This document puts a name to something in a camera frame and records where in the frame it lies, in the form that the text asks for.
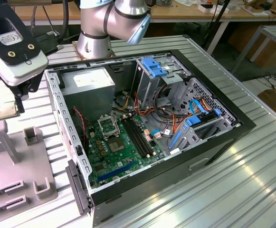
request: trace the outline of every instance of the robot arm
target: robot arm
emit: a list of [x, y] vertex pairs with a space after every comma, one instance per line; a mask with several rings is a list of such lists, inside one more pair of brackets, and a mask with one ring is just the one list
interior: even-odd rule
[[78, 53], [87, 59], [111, 55], [109, 35], [138, 44], [151, 16], [144, 0], [81, 0]]

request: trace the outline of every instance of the blue cable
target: blue cable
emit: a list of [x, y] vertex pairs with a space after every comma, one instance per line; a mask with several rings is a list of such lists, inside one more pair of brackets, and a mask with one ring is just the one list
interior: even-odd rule
[[151, 135], [153, 136], [154, 134], [156, 134], [157, 132], [160, 132], [160, 130], [154, 130]]
[[206, 111], [206, 110], [202, 107], [202, 105], [200, 104], [199, 101], [197, 101], [196, 99], [192, 99], [192, 100], [190, 101], [190, 111], [191, 111], [191, 113], [193, 113], [193, 115], [195, 115], [195, 111], [194, 111], [194, 108], [193, 108], [193, 102], [198, 106], [198, 108], [200, 109], [201, 112], [206, 113], [206, 114], [209, 114], [209, 112]]

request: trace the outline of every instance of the blue plastic latch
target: blue plastic latch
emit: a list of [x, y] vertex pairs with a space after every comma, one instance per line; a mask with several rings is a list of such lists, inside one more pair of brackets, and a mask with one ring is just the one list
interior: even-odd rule
[[176, 137], [174, 138], [174, 140], [172, 141], [171, 145], [169, 146], [170, 149], [175, 145], [176, 141], [179, 139], [181, 134], [182, 134], [182, 132], [179, 131], [178, 134], [176, 135]]
[[161, 77], [168, 74], [153, 58], [143, 58], [142, 63], [151, 72], [153, 77]]
[[217, 114], [217, 116], [221, 116], [222, 112], [220, 111], [220, 109], [215, 109], [215, 113]]
[[200, 123], [201, 120], [197, 116], [192, 116], [186, 120], [186, 123], [189, 126], [193, 126], [194, 124]]

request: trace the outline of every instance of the ram slot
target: ram slot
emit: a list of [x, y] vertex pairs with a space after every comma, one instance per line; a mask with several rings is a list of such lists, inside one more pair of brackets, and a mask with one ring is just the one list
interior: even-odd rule
[[133, 144], [138, 150], [138, 153], [142, 158], [146, 158], [147, 155], [151, 155], [152, 151], [148, 146], [144, 137], [140, 134], [140, 131], [132, 119], [122, 120], [122, 124], [128, 133], [128, 136], [132, 140]]

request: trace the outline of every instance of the sticker on power supply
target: sticker on power supply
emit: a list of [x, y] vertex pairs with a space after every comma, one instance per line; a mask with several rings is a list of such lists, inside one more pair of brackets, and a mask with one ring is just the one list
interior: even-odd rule
[[6, 46], [17, 44], [22, 40], [22, 36], [17, 31], [11, 31], [4, 34], [0, 34], [0, 42]]

